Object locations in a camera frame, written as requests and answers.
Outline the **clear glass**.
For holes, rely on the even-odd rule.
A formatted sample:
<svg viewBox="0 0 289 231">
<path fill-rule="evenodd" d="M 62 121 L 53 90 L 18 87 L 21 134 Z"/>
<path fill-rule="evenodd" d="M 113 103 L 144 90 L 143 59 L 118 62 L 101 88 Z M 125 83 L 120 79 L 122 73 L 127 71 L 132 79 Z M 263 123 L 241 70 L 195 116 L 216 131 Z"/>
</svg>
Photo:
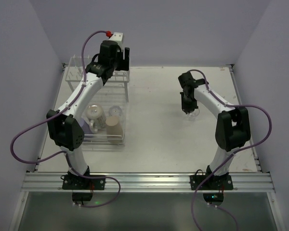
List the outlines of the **clear glass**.
<svg viewBox="0 0 289 231">
<path fill-rule="evenodd" d="M 195 119 L 198 117 L 199 114 L 200 110 L 197 108 L 194 111 L 187 113 L 186 116 L 189 121 L 195 121 Z"/>
</svg>

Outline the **beige cup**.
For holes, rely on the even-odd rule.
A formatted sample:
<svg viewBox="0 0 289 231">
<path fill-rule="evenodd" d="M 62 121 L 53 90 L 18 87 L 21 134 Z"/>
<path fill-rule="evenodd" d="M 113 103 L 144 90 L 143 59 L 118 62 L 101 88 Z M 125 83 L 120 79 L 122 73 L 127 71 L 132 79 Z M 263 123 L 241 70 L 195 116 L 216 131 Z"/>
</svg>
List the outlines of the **beige cup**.
<svg viewBox="0 0 289 231">
<path fill-rule="evenodd" d="M 114 144 L 120 143 L 123 138 L 123 129 L 119 117 L 110 116 L 105 123 L 108 141 Z"/>
</svg>

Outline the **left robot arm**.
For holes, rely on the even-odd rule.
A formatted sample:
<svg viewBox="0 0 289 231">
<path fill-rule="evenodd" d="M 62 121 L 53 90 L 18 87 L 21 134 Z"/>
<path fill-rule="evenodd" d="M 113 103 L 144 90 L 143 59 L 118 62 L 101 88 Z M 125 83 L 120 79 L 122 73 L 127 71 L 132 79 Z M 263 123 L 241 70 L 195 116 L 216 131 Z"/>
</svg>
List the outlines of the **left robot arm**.
<svg viewBox="0 0 289 231">
<path fill-rule="evenodd" d="M 56 111 L 49 110 L 46 114 L 49 136 L 65 153 L 69 172 L 76 176 L 83 175 L 88 169 L 81 149 L 84 131 L 79 119 L 114 71 L 129 70 L 130 49 L 124 47 L 121 39 L 104 40 L 97 61 L 82 64 L 82 68 L 83 78 L 67 101 Z"/>
</svg>

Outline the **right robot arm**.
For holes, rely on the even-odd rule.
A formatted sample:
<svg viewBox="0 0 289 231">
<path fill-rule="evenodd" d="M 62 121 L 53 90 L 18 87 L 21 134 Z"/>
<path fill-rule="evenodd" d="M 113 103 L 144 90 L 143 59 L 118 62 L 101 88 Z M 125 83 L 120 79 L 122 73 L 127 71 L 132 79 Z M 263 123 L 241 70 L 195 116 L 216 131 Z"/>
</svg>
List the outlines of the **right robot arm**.
<svg viewBox="0 0 289 231">
<path fill-rule="evenodd" d="M 208 172 L 217 177 L 223 176 L 229 172 L 233 152 L 251 138 L 248 110 L 223 99 L 209 87 L 205 78 L 196 80 L 190 71 L 182 73 L 178 80 L 182 88 L 182 111 L 191 115 L 198 109 L 197 103 L 201 103 L 217 119 L 215 140 L 218 148 Z"/>
</svg>

